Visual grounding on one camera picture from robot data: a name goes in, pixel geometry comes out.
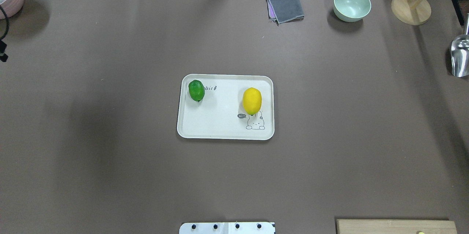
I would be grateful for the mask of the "yellow lemon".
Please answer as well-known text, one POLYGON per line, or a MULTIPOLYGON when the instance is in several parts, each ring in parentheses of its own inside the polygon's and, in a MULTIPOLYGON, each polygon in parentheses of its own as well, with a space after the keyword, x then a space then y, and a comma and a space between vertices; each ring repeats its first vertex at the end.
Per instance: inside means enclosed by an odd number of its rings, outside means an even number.
POLYGON ((253 87, 246 89, 243 93, 242 105, 248 115, 256 115, 262 106, 262 94, 253 87))

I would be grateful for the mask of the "green lime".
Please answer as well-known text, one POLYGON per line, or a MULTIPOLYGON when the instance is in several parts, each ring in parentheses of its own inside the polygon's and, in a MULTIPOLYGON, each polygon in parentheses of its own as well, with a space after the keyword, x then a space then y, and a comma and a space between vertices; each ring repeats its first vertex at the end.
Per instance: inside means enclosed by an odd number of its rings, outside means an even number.
POLYGON ((189 95, 192 100, 200 102, 205 96, 205 87, 200 80, 193 80, 188 85, 189 95))

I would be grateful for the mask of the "white rabbit tray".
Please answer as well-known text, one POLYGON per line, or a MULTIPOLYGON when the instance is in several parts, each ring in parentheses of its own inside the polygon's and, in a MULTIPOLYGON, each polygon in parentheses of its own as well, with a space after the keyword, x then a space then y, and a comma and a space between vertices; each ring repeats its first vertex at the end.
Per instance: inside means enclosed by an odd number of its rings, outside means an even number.
POLYGON ((190 139, 268 140, 275 132, 274 85, 266 76, 188 74, 181 81, 177 132, 190 139), (204 98, 196 102, 189 95, 189 82, 199 80, 204 98), (262 105, 255 115, 242 106, 246 89, 260 91, 262 105))

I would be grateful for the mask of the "grey folded cloth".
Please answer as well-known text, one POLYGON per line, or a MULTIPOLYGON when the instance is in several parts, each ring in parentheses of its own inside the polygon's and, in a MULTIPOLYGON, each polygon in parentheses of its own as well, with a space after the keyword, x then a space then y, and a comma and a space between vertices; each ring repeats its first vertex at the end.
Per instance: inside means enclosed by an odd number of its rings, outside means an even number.
POLYGON ((304 19, 300 0, 266 0, 266 3, 269 20, 278 25, 304 19))

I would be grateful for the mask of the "mint green bowl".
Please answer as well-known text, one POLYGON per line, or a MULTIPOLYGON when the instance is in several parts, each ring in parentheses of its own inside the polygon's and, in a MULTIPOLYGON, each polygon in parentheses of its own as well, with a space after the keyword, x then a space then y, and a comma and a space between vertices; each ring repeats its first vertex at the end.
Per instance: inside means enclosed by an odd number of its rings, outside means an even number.
POLYGON ((366 17, 372 8, 370 0, 333 0, 335 16, 344 22, 357 22, 366 17))

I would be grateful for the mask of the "wooden cutting board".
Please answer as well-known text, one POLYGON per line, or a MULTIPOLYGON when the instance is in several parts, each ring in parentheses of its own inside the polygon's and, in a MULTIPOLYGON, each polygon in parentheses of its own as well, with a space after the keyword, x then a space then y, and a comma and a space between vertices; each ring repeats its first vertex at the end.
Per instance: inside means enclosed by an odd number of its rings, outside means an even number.
POLYGON ((457 234, 450 220, 337 219, 338 234, 457 234))

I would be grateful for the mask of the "wooden mug tree stand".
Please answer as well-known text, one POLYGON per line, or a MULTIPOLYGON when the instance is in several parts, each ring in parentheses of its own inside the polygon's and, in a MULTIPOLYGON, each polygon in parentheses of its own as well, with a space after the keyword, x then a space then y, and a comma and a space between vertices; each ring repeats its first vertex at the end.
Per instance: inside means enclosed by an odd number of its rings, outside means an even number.
POLYGON ((400 21, 408 25, 422 25, 432 13, 427 0, 392 0, 391 10, 400 21))

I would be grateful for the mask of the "metal scoop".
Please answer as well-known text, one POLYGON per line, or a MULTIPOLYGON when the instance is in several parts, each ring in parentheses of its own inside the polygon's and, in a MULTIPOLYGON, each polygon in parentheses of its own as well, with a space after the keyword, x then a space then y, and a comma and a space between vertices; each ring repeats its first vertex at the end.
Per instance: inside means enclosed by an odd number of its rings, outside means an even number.
POLYGON ((469 75, 469 15, 466 15, 464 34, 457 36, 451 43, 452 75, 465 77, 469 75))

